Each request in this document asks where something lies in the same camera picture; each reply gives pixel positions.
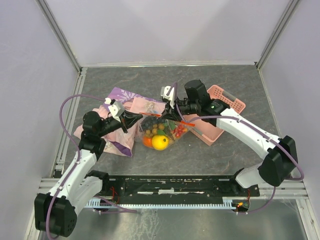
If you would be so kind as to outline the clear zip top bag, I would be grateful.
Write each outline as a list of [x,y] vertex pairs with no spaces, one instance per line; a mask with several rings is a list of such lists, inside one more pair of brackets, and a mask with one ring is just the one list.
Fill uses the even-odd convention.
[[166,150],[195,126],[184,121],[163,119],[160,114],[141,114],[143,118],[138,122],[137,141],[157,151]]

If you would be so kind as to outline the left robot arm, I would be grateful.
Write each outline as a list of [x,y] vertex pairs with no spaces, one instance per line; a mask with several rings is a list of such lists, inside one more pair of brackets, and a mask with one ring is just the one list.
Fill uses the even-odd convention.
[[118,129],[127,133],[142,118],[142,114],[127,110],[108,118],[95,111],[83,116],[81,139],[70,166],[47,193],[39,193],[34,200],[37,230],[46,232],[50,240],[71,235],[90,199],[96,194],[106,195],[111,189],[107,173],[88,175],[106,146],[103,137]]

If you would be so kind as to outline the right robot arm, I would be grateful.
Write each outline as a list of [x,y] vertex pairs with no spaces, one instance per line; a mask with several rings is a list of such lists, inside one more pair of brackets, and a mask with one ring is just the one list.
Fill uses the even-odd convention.
[[187,82],[184,89],[187,97],[179,99],[176,83],[161,88],[160,96],[165,103],[161,118],[181,122],[186,115],[195,115],[192,121],[202,120],[228,132],[250,147],[262,160],[234,174],[234,180],[229,183],[231,193],[240,196],[251,186],[261,183],[278,187],[284,180],[290,179],[294,169],[300,172],[298,180],[304,178],[293,138],[288,135],[279,137],[257,127],[225,101],[210,97],[199,79]]

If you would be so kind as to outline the fake red cherry bunch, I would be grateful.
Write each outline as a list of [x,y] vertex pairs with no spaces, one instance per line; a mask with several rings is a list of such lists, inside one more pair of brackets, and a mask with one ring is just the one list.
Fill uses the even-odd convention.
[[183,124],[179,124],[179,125],[176,125],[171,132],[173,137],[180,138],[182,135],[188,132],[188,128]]

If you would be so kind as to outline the fake brown longan bunch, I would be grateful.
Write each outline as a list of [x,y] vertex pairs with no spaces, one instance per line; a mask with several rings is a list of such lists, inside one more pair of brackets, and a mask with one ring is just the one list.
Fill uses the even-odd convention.
[[163,123],[153,125],[153,128],[144,128],[144,135],[146,137],[153,137],[155,135],[164,136],[165,135],[165,125]]

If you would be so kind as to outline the fake orange persimmon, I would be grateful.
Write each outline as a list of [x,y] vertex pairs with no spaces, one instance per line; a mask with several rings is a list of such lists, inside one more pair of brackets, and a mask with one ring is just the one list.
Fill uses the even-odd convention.
[[148,147],[148,148],[152,148],[153,144],[152,144],[152,138],[148,137],[148,136],[144,136],[142,138],[142,143],[144,146]]

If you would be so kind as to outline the fake yellow lemon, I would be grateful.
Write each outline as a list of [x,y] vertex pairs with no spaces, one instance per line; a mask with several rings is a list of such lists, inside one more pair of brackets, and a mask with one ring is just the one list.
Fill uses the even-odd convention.
[[154,135],[151,144],[155,150],[163,151],[169,146],[169,139],[165,135]]

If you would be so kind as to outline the pink purple printed cloth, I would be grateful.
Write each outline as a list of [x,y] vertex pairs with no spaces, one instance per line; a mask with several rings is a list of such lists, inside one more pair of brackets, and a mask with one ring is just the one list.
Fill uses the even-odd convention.
[[143,113],[160,114],[165,104],[152,98],[135,95],[125,101],[119,99],[123,89],[115,87],[107,97],[109,104],[87,112],[74,135],[80,138],[78,148],[100,157],[103,152],[132,157],[134,139]]

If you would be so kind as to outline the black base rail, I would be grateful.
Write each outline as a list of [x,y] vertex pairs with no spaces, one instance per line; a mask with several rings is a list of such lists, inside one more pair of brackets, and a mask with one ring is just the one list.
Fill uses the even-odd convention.
[[207,195],[213,197],[259,197],[258,185],[242,188],[232,175],[110,175],[97,193],[106,199],[143,195]]

